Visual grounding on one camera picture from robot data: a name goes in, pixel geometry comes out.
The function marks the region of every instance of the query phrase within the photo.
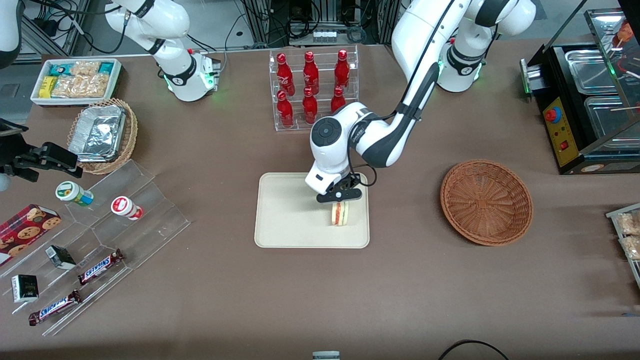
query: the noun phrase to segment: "red button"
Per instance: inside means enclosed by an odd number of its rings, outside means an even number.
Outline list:
[[[545,113],[545,120],[552,122],[557,118],[558,114],[556,113],[555,110],[551,109],[551,110],[547,110],[547,112]]]

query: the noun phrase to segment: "red bottle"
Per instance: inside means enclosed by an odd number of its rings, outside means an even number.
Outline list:
[[[338,62],[335,64],[335,86],[341,86],[346,92],[349,88],[349,63],[347,62],[347,51],[338,51]]]
[[[311,88],[314,95],[320,92],[320,82],[318,74],[318,66],[314,61],[314,54],[311,51],[305,53],[305,69],[302,71],[305,75],[305,88]]]
[[[289,100],[287,100],[287,93],[283,90],[278,91],[278,117],[284,128],[293,126],[293,107]]]
[[[314,97],[314,92],[310,87],[305,88],[305,98],[302,100],[302,107],[305,109],[305,121],[307,124],[316,122],[318,114],[318,101]]]
[[[287,57],[285,54],[280,53],[276,56],[278,61],[278,82],[280,83],[280,89],[287,92],[287,95],[293,96],[296,93],[296,87],[293,85],[293,73],[289,64],[287,64]]]
[[[342,96],[342,87],[336,86],[333,89],[333,99],[331,99],[331,112],[335,113],[341,106],[345,105],[347,102],[344,100],[344,96]]]

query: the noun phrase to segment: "brown table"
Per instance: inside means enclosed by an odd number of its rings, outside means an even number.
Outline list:
[[[518,60],[541,40],[496,42],[464,94],[434,92],[401,159],[369,192],[362,250],[261,249],[258,180],[306,172],[308,133],[276,133],[268,51],[229,54],[220,90],[180,102],[151,57],[121,58],[120,97],[136,112],[133,158],[193,224],[61,334],[43,338],[0,304],[2,359],[436,359],[489,341],[512,359],[638,359],[640,293],[604,213],[640,201],[638,176],[561,177]],[[361,100],[397,104],[404,76],[386,47],[360,47]],[[34,106],[29,143],[65,143],[78,109]],[[529,187],[534,220],[517,243],[480,247],[446,222],[440,183],[456,163],[505,164]],[[84,176],[89,187],[100,177]],[[63,174],[16,179],[0,218],[59,208]],[[447,360],[497,359],[475,345]]]

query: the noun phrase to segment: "brown wicker basket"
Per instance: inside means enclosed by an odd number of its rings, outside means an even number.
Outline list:
[[[95,175],[106,175],[110,172],[118,170],[122,165],[124,165],[124,163],[129,161],[129,159],[131,158],[131,154],[133,153],[133,148],[136,146],[136,136],[138,135],[138,119],[136,118],[136,114],[133,113],[126,102],[119,99],[109,99],[106,101],[96,102],[90,107],[109,105],[121,106],[127,112],[127,118],[125,119],[124,124],[124,136],[122,138],[122,142],[120,143],[120,154],[118,155],[116,160],[112,161],[111,163],[78,162],[78,165],[84,171]],[[76,121],[74,121],[74,124],[71,126],[71,131],[67,136],[67,146],[69,146],[69,144],[71,143],[71,138],[76,131],[76,124],[78,123],[79,118],[80,114],[76,116]]]
[[[513,243],[533,218],[531,196],[522,180],[488,160],[453,167],[442,182],[440,203],[455,230],[481,245]]]

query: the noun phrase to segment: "cookie box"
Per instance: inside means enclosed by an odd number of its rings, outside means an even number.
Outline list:
[[[111,68],[111,74],[109,75],[107,88],[106,88],[106,91],[104,92],[103,97],[80,97],[80,98],[73,98],[73,99],[40,97],[40,87],[42,86],[42,82],[45,81],[45,78],[51,73],[51,69],[53,67],[68,64],[68,63],[74,63],[75,61],[78,61],[78,60],[99,61],[101,63],[113,64],[113,68]],[[58,107],[58,106],[67,107],[67,106],[84,106],[89,104],[95,104],[96,102],[99,102],[99,101],[109,100],[110,98],[113,97],[113,93],[115,92],[121,68],[122,68],[122,65],[120,64],[120,62],[114,58],[73,58],[73,59],[47,60],[42,64],[42,69],[40,69],[40,75],[38,75],[38,80],[36,81],[36,85],[33,87],[33,91],[31,92],[31,101],[34,104],[37,104],[43,107]]]
[[[31,204],[0,225],[0,266],[61,221],[57,212]]]

